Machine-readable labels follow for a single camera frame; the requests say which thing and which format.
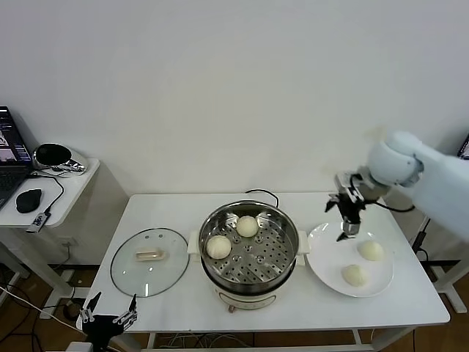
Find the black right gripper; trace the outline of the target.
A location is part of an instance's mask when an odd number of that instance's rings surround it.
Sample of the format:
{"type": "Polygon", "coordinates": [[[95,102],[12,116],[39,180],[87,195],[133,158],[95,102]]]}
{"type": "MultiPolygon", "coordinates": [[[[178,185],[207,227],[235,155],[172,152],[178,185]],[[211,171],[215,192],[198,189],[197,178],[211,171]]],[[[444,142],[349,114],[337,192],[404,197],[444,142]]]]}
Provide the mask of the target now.
{"type": "Polygon", "coordinates": [[[325,212],[330,211],[339,205],[339,212],[344,220],[341,223],[341,234],[337,241],[345,241],[353,239],[359,232],[360,224],[351,224],[350,222],[360,222],[360,212],[366,209],[365,204],[357,200],[353,202],[346,194],[330,194],[329,200],[326,202],[325,212]]]}

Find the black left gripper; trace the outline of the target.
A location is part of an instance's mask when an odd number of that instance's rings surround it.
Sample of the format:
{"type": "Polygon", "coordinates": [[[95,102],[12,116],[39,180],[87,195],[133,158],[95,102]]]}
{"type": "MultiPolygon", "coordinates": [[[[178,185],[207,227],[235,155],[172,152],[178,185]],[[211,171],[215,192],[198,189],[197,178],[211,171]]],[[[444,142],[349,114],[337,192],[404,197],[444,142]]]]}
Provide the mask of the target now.
{"type": "Polygon", "coordinates": [[[100,300],[101,292],[98,292],[88,304],[80,310],[83,321],[82,329],[86,335],[86,342],[92,343],[94,347],[107,347],[111,338],[123,333],[124,326],[131,326],[137,319],[136,294],[133,295],[127,312],[120,316],[93,315],[94,309],[100,300]]]}

